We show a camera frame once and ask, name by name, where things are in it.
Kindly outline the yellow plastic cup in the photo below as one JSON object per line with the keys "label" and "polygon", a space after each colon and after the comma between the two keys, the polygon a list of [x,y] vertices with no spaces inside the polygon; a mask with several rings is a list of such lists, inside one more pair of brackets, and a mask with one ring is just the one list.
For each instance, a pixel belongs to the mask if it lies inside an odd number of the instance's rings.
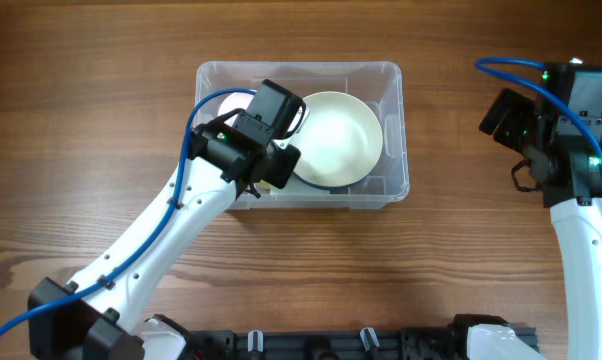
{"label": "yellow plastic cup", "polygon": [[269,191],[272,188],[272,186],[269,183],[265,182],[265,181],[260,181],[260,182],[256,183],[255,186],[258,189],[261,189],[261,190],[264,190],[264,191]]}

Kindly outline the dark blue plate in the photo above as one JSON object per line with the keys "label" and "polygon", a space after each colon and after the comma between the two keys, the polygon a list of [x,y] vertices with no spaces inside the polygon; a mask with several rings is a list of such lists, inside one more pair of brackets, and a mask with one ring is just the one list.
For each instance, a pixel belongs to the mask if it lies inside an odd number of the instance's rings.
{"label": "dark blue plate", "polygon": [[369,161],[300,161],[294,169],[294,175],[315,188],[346,188],[360,183],[376,165],[376,162]]}

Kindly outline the cream plastic plate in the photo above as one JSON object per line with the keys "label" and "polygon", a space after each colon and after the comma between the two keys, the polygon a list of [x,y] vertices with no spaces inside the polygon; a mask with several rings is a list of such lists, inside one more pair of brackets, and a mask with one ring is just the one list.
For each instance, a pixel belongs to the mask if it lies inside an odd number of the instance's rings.
{"label": "cream plastic plate", "polygon": [[301,151],[298,163],[378,163],[383,132],[377,116],[363,101],[343,92],[323,91],[306,96],[304,102],[309,115],[289,141]]}

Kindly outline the pink plastic bowl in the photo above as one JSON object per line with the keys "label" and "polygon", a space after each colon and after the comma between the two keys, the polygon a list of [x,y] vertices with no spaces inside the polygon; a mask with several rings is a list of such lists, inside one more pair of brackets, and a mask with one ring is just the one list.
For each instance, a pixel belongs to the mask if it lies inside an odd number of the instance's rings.
{"label": "pink plastic bowl", "polygon": [[235,109],[246,110],[254,95],[251,93],[235,92],[225,98],[218,109],[218,116],[224,115]]}

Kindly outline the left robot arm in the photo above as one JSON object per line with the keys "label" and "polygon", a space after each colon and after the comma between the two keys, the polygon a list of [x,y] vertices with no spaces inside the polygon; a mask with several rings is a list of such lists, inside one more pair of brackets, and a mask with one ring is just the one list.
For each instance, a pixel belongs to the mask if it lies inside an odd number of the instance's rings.
{"label": "left robot arm", "polygon": [[306,105],[265,80],[244,108],[186,124],[175,173],[151,204],[98,259],[65,285],[45,279],[28,298],[37,359],[193,359],[195,341],[142,310],[203,228],[264,180],[282,188],[300,152],[278,141],[300,126]]}

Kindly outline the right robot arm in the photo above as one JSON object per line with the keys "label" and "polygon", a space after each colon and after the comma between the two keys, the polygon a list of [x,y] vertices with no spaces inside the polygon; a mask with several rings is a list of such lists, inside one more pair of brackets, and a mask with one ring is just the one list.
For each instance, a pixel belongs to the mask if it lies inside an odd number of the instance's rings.
{"label": "right robot arm", "polygon": [[514,168],[528,169],[550,211],[569,358],[602,359],[602,67],[513,58],[482,58],[475,67],[536,95],[503,89],[479,128],[521,155]]}

